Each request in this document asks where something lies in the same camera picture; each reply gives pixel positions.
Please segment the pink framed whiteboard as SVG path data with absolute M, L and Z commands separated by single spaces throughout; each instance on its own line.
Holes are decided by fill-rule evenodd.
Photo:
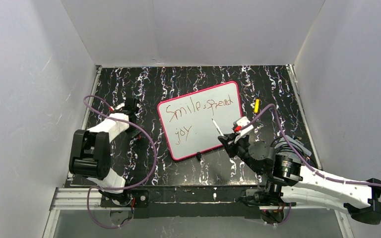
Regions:
M 233 131 L 233 122 L 243 115 L 234 81 L 160 102 L 157 111 L 175 161 L 221 146 L 211 119 L 227 134 Z

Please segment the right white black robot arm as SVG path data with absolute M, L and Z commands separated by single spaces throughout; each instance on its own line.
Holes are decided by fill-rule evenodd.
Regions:
M 250 143 L 249 136 L 238 141 L 235 138 L 234 133 L 218 136 L 229 157 L 240 158 L 266 178 L 258 190 L 249 189 L 239 197 L 245 205 L 285 207 L 302 203 L 349 214 L 360 223 L 380 224 L 380 180 L 371 178 L 366 184 L 350 184 L 344 178 L 320 177 L 320 172 L 309 170 L 287 144 Z

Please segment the white marker pen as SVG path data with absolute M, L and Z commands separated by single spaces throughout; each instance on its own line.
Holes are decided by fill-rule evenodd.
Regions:
M 212 120 L 217 132 L 219 133 L 219 135 L 224 136 L 223 132 L 221 131 L 221 129 L 220 129 L 219 125 L 216 123 L 216 121 L 214 119 L 211 119 L 211 120 Z

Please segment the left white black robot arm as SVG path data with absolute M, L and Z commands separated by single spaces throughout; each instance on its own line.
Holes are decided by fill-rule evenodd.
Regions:
M 140 131 L 130 125 L 136 123 L 139 107 L 139 99 L 127 98 L 124 103 L 110 108 L 109 119 L 89 129 L 75 131 L 69 172 L 85 177 L 108 193 L 122 193 L 126 180 L 111 168 L 111 142 L 122 134 L 130 138 L 139 136 Z

